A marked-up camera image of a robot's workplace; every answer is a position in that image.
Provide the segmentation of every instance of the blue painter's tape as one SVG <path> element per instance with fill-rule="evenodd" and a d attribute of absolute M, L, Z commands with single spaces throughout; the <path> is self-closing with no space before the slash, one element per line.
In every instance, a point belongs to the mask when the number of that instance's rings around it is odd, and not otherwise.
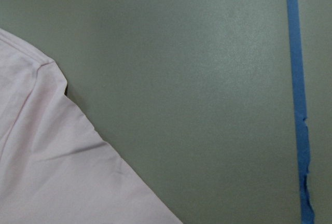
<path fill-rule="evenodd" d="M 296 128 L 297 159 L 301 200 L 302 224 L 314 223 L 310 205 L 307 175 L 310 163 L 305 80 L 303 75 L 299 8 L 297 0 L 287 0 L 290 59 L 292 62 L 293 101 Z"/>

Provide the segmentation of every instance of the gray-green surface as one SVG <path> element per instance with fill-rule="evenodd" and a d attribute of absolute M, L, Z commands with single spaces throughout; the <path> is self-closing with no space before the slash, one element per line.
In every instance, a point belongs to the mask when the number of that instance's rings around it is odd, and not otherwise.
<path fill-rule="evenodd" d="M 299 0 L 316 224 L 332 223 L 332 0 Z"/>
<path fill-rule="evenodd" d="M 0 5 L 185 224 L 300 223 L 286 0 Z"/>

